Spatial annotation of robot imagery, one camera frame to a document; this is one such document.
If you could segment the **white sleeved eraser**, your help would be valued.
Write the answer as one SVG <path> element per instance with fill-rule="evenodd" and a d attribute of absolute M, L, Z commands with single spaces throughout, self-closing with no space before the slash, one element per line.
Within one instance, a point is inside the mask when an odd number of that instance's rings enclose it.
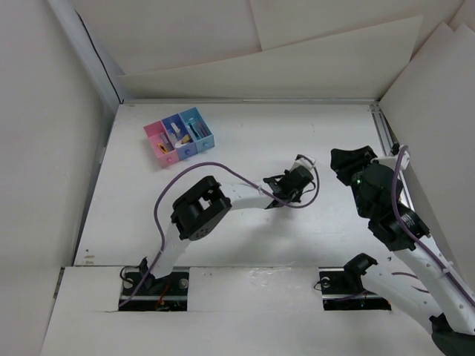
<path fill-rule="evenodd" d="M 177 126 L 174 122 L 171 123 L 171 129 L 174 132 L 174 135 L 179 138 L 182 136 L 182 132 L 179 126 Z"/>

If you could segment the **yellow utility knife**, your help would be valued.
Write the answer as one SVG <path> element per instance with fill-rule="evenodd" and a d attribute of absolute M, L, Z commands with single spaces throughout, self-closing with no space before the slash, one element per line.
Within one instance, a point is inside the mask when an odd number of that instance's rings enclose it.
<path fill-rule="evenodd" d="M 167 154 L 167 153 L 168 153 L 168 149 L 167 149 L 166 146 L 164 146 L 162 143 L 158 143 L 158 144 L 157 144 L 157 147 L 160 149 L 160 151 L 161 151 L 163 154 Z"/>

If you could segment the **light blue pen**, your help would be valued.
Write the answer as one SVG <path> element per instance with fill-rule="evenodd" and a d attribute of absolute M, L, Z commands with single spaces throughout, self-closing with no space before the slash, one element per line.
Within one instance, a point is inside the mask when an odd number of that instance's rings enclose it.
<path fill-rule="evenodd" d="M 161 137 L 163 143 L 164 143 L 165 145 L 167 145 L 167 144 L 168 144 L 168 140 L 167 140 L 166 135 L 165 135 L 164 133 L 160 133 L 160 137 Z"/>

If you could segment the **purple highlighter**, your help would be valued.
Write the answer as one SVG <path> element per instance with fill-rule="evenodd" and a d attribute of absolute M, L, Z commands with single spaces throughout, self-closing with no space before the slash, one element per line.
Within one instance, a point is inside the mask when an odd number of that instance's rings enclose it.
<path fill-rule="evenodd" d="M 202 139 L 204 139 L 204 138 L 206 138 L 210 135 L 207 127 L 202 122 L 199 122 L 197 125 L 198 125 L 198 130 L 200 132 L 200 135 L 201 135 Z"/>

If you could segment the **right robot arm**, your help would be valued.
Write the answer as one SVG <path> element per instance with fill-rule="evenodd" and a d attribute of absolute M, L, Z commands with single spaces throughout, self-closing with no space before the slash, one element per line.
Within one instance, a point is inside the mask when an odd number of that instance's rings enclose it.
<path fill-rule="evenodd" d="M 377 156 L 369 146 L 330 151 L 330 167 L 350 187 L 358 215 L 425 291 L 365 253 L 344 265 L 343 283 L 350 291 L 370 291 L 395 305 L 426 330 L 442 354 L 473 355 L 474 291 L 445 258 L 424 221 L 401 203 L 399 175 L 409 163 L 405 145 L 394 145 L 389 156 Z"/>

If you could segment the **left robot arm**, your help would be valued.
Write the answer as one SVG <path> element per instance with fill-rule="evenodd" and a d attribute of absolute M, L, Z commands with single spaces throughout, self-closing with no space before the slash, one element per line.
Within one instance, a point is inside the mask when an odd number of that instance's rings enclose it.
<path fill-rule="evenodd" d="M 170 223 L 161 226 L 158 208 L 165 194 L 179 178 L 193 169 L 204 166 L 222 168 L 242 180 L 241 184 L 221 184 L 208 175 L 179 196 L 172 204 Z M 227 166 L 217 162 L 205 162 L 187 168 L 166 186 L 154 206 L 154 220 L 160 233 L 160 247 L 154 257 L 148 256 L 140 263 L 140 285 L 149 294 L 157 294 L 165 287 L 177 260 L 193 241 L 208 236 L 230 211 L 243 209 L 306 208 L 316 198 L 301 202 L 305 188 L 311 185 L 318 195 L 320 179 L 315 164 L 298 156 L 289 170 L 263 179 L 259 185 Z"/>

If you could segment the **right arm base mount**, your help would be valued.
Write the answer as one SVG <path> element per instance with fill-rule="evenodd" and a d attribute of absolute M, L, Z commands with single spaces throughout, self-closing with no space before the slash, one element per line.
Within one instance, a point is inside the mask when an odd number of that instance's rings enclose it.
<path fill-rule="evenodd" d="M 367 290 L 361 277 L 377 261 L 365 253 L 358 254 L 340 267 L 319 267 L 314 290 L 321 293 L 326 312 L 391 311 L 390 303 Z"/>

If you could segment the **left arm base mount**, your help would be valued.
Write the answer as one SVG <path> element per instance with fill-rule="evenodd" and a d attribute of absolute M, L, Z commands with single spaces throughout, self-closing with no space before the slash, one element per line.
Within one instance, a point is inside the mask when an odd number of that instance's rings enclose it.
<path fill-rule="evenodd" d="M 148 264 L 143 259 L 139 266 L 124 266 L 119 277 L 122 290 L 119 296 L 120 312 L 186 312 L 188 308 L 189 268 L 175 268 L 168 276 L 146 277 L 134 293 Z"/>

